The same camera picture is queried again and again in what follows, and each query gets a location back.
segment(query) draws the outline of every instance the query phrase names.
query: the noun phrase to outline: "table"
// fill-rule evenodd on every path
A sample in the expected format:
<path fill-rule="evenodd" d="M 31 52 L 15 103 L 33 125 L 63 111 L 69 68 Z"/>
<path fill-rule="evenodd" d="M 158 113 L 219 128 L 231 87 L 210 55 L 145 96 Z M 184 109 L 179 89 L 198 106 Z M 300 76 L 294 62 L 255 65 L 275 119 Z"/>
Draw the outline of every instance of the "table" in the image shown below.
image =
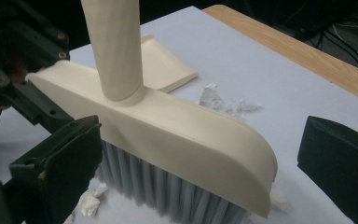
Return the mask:
<path fill-rule="evenodd" d="M 287 195 L 293 207 L 287 214 L 272 209 L 269 219 L 260 223 L 351 223 L 296 167 L 296 155 L 309 115 L 338 121 L 358 131 L 358 96 L 315 76 L 315 73 L 323 72 L 306 69 L 301 66 L 303 64 L 292 62 L 290 57 L 299 60 L 299 55 L 303 55 L 300 60 L 303 63 L 313 58 L 315 61 L 310 65 L 317 69 L 323 67 L 323 71 L 347 71 L 345 76 L 353 79 L 345 88 L 354 88 L 355 92 L 358 92 L 358 84 L 355 84 L 358 83 L 358 70 L 226 7 L 215 6 L 205 11 L 225 22 L 234 18 L 232 20 L 238 27 L 243 26 L 245 32 L 254 33 L 243 35 L 194 7 L 142 25 L 142 35 L 153 34 L 170 52 L 200 74 L 200 78 L 171 94 L 194 101 L 200 88 L 215 82 L 219 86 L 219 95 L 227 104 L 244 97 L 263 105 L 257 113 L 247 114 L 246 122 L 274 149 L 279 163 L 275 185 Z M 292 56 L 283 53 L 283 57 L 278 50 L 273 51 L 264 43 L 254 41 L 251 38 L 254 34 L 264 36 L 267 46 L 291 52 Z M 319 54 L 327 60 L 317 58 Z M 73 62 L 95 66 L 90 46 L 75 49 L 71 55 Z M 0 179 L 8 180 L 7 165 L 47 135 L 43 128 L 32 127 L 15 111 L 6 111 L 0 121 Z M 76 223 L 107 221 L 169 223 L 167 218 L 159 217 L 148 208 L 138 208 L 113 191 L 106 194 L 96 218 L 87 219 L 76 214 Z"/>

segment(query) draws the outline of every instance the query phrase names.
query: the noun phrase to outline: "black cable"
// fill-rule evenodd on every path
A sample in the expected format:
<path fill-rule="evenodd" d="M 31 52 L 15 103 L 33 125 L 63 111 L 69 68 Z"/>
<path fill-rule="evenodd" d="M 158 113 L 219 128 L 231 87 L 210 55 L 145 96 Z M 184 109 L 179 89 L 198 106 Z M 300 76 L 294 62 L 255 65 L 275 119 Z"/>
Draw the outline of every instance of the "black cable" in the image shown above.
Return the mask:
<path fill-rule="evenodd" d="M 326 33 L 328 33 L 329 35 L 331 35 L 332 37 L 334 37 L 336 40 L 338 40 L 342 45 L 344 45 L 346 48 L 348 48 L 349 50 L 345 49 L 344 47 L 342 47 L 341 45 L 339 45 L 336 41 L 332 40 Z M 333 43 L 334 45 L 336 45 L 337 47 L 343 49 L 345 52 L 347 52 L 358 64 L 358 52 L 356 49 L 354 49 L 353 47 L 351 47 L 347 42 L 343 41 L 341 38 L 339 38 L 338 36 L 334 35 L 333 33 L 331 33 L 328 29 L 324 30 L 324 37 L 329 40 L 331 43 Z"/>

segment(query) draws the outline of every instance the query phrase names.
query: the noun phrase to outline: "white broom handle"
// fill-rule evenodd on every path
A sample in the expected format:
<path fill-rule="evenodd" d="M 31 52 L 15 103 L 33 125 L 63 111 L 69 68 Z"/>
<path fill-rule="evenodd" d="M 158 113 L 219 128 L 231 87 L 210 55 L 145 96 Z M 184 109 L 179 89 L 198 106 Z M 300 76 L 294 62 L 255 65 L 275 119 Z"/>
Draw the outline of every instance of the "white broom handle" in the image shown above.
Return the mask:
<path fill-rule="evenodd" d="M 138 0 L 81 0 L 103 94 L 125 100 L 143 87 Z"/>

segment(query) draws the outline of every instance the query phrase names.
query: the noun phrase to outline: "broom bristle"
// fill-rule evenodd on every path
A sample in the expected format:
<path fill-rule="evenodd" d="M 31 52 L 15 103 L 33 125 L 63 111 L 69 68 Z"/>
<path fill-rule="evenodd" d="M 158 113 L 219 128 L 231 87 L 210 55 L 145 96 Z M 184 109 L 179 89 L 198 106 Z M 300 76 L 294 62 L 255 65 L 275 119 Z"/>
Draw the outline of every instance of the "broom bristle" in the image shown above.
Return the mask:
<path fill-rule="evenodd" d="M 103 142 L 98 178 L 137 205 L 146 204 L 172 221 L 192 224 L 237 224 L 246 210 L 172 175 L 128 152 Z"/>

